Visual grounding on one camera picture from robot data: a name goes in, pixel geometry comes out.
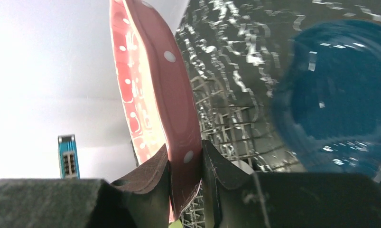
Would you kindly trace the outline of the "light green ceramic mug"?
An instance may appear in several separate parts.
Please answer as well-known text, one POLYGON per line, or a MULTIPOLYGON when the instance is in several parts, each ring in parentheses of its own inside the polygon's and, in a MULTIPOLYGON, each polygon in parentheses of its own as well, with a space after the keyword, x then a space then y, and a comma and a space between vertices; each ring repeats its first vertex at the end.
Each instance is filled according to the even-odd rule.
POLYGON ((178 219, 177 221, 172 222, 172 223, 168 226, 168 228, 183 228, 183 225, 182 225, 181 220, 178 219))

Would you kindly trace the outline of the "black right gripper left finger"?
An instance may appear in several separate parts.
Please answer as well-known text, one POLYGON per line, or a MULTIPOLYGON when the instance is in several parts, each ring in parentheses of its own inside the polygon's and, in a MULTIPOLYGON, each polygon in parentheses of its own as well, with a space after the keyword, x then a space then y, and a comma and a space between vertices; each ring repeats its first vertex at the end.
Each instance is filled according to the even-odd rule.
POLYGON ((0 228, 166 228, 168 220, 165 146, 112 183, 0 179, 0 228))

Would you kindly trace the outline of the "pink polka dot plate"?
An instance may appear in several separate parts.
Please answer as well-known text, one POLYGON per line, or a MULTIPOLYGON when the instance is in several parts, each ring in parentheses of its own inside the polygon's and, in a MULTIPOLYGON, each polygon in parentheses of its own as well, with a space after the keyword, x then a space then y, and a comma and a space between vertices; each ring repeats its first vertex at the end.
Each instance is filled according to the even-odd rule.
POLYGON ((151 192, 167 171, 160 218, 173 222, 201 184, 202 142, 193 90, 168 24, 142 0, 110 2, 112 49, 139 167, 123 190, 151 192))

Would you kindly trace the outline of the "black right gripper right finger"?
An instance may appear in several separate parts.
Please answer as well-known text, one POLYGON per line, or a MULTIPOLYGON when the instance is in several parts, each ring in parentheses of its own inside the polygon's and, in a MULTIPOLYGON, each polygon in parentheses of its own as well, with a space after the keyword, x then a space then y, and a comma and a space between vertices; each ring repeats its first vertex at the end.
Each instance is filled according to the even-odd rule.
POLYGON ((381 190, 361 174, 247 174, 204 140, 207 228, 381 228, 381 190))

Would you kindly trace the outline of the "pink patterned bowl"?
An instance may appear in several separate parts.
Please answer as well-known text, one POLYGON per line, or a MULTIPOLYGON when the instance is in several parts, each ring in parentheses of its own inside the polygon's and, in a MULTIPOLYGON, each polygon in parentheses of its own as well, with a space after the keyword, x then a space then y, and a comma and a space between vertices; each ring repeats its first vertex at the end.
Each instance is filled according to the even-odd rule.
POLYGON ((239 161, 232 161, 232 164, 237 166, 239 169, 247 173, 248 175, 253 174, 255 170, 246 162, 239 160, 239 161))

